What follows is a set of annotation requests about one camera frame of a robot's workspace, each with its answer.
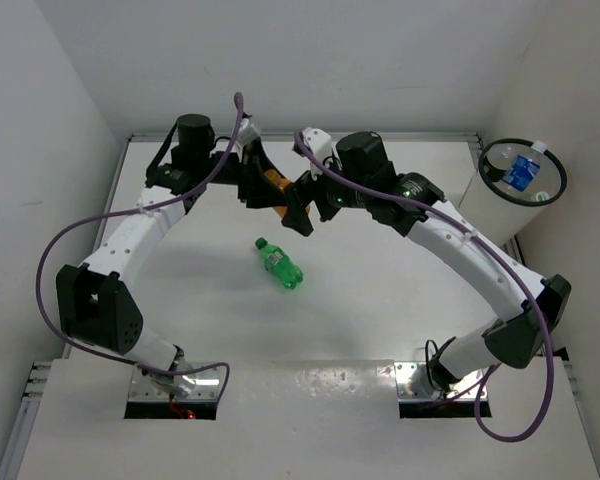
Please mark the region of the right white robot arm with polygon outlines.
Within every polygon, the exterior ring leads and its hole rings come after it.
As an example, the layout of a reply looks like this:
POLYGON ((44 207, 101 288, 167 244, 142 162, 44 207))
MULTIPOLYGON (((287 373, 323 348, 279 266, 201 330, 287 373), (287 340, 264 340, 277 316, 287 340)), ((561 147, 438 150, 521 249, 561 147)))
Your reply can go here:
POLYGON ((550 344, 570 283, 516 262, 474 229, 425 176, 397 173, 377 133, 356 132, 334 142, 325 131, 308 127, 295 133, 293 149, 311 164, 299 185, 322 220, 344 208, 366 210, 444 262, 494 312, 494 320, 447 340, 427 361, 427 386, 448 392, 477 370, 523 369, 550 344))

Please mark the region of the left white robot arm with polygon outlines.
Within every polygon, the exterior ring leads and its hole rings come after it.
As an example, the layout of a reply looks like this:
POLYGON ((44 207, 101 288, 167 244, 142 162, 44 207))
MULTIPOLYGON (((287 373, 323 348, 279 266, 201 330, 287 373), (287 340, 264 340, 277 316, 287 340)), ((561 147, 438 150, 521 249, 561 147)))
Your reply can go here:
POLYGON ((212 183, 237 188, 248 208, 283 207, 283 188, 267 172, 261 134, 251 116, 238 115, 224 150, 210 119, 202 114, 177 118, 149 163, 135 205, 119 212, 122 221, 79 265, 56 276, 60 328, 79 348, 136 366, 163 384, 196 373, 180 347, 146 327, 132 290, 142 266, 166 234, 192 210, 212 183))

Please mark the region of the blue-label plastic bottle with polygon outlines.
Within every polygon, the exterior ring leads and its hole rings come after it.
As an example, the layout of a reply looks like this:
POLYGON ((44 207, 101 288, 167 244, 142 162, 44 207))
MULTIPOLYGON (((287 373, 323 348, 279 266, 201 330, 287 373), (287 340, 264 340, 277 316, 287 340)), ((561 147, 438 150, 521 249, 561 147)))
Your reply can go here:
POLYGON ((546 150, 547 145, 544 142, 535 141, 515 155, 501 180, 508 194, 519 196, 528 189, 545 163, 546 150))

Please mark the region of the green plastic bottle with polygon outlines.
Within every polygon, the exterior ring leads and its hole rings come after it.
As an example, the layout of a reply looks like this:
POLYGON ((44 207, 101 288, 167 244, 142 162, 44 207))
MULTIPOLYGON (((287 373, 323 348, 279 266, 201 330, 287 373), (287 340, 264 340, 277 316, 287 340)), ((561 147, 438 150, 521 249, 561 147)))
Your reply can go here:
POLYGON ((293 290, 304 280, 302 270, 290 259, 284 250, 260 237, 255 247, 263 262, 265 270, 271 273, 286 289, 293 290))

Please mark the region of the orange juice bottle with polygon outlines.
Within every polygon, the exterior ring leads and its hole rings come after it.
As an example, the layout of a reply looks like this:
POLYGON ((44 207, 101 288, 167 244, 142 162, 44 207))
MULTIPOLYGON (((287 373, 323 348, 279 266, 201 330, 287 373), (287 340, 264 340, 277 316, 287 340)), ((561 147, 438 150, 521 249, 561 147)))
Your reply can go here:
MULTIPOLYGON (((282 175, 281 173, 279 173, 277 170, 274 169, 268 169, 266 171, 264 171, 264 175, 267 178, 267 180, 275 186, 276 190, 279 191, 281 194, 284 194, 284 192, 287 189, 292 190, 293 192, 295 192, 298 195, 299 200, 301 200, 302 202, 304 202, 305 200, 307 200, 309 197, 309 190, 308 190, 308 186, 307 186, 307 182, 305 181, 306 179, 304 179, 304 177, 300 177, 298 178, 296 181, 292 182, 289 178, 287 178, 286 176, 282 175)), ((271 207, 280 217, 280 219, 282 220, 287 212, 288 212, 288 207, 286 206, 274 206, 271 207)), ((309 216, 311 207, 309 206, 309 204, 307 203, 304 207, 304 212, 306 213, 307 216, 309 216)))

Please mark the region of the large green-label clear bottle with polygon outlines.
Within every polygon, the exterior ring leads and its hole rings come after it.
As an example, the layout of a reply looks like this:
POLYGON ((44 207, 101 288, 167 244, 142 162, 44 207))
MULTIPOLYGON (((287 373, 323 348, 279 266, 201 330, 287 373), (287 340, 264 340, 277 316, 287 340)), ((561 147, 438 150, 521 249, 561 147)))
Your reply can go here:
POLYGON ((530 197, 533 203, 542 203, 552 199, 552 196, 546 191, 538 191, 530 197))

